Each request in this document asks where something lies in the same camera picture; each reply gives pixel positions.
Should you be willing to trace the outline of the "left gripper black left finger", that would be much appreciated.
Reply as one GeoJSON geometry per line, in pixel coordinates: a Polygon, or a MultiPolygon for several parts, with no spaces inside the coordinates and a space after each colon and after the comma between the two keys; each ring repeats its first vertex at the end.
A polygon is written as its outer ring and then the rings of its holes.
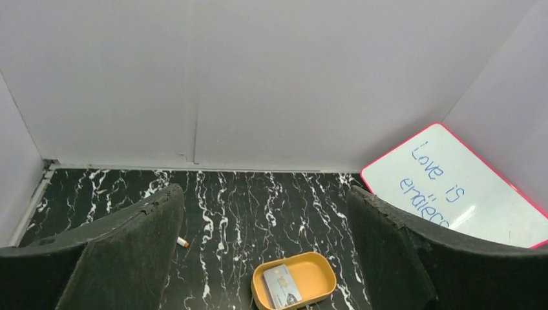
{"type": "Polygon", "coordinates": [[[158,309],[184,217],[172,184],[91,223],[1,249],[2,309],[158,309]]]}

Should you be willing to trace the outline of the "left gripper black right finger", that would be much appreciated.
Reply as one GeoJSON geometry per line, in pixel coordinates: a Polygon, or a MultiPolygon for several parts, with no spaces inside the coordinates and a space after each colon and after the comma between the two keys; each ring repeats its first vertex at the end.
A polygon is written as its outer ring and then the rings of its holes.
{"type": "Polygon", "coordinates": [[[446,229],[353,186],[348,222],[373,309],[546,309],[547,248],[446,229]]]}

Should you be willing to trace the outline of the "white marker pen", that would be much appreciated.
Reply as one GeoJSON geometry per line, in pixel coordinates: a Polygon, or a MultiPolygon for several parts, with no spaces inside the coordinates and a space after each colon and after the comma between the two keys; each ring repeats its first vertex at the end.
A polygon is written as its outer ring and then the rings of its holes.
{"type": "Polygon", "coordinates": [[[183,247],[183,248],[188,248],[190,246],[189,242],[185,239],[183,239],[182,237],[178,237],[176,239],[176,242],[179,246],[183,247]]]}

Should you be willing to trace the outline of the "grey credit card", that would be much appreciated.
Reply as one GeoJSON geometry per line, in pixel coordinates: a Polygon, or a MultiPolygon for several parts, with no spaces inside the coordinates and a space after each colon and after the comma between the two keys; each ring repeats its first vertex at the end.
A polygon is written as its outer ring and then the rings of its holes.
{"type": "Polygon", "coordinates": [[[282,309],[302,301],[302,295],[286,264],[266,269],[262,279],[274,309],[282,309]]]}

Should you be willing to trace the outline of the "orange oval tray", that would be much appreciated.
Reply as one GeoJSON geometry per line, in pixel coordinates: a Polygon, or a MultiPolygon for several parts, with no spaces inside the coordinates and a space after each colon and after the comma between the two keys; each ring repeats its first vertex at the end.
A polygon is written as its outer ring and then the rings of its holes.
{"type": "Polygon", "coordinates": [[[253,271],[251,292],[258,309],[274,309],[269,301],[262,274],[266,269],[286,264],[302,295],[302,301],[282,309],[300,309],[329,297],[337,286],[337,278],[329,261],[316,252],[306,252],[262,263],[253,271]]]}

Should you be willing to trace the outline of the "pink framed whiteboard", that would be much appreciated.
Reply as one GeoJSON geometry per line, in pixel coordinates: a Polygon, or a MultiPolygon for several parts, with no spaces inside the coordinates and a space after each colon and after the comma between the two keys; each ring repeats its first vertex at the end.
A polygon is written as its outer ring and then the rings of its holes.
{"type": "Polygon", "coordinates": [[[516,247],[547,244],[547,213],[442,123],[367,164],[361,178],[380,199],[447,229],[516,247]]]}

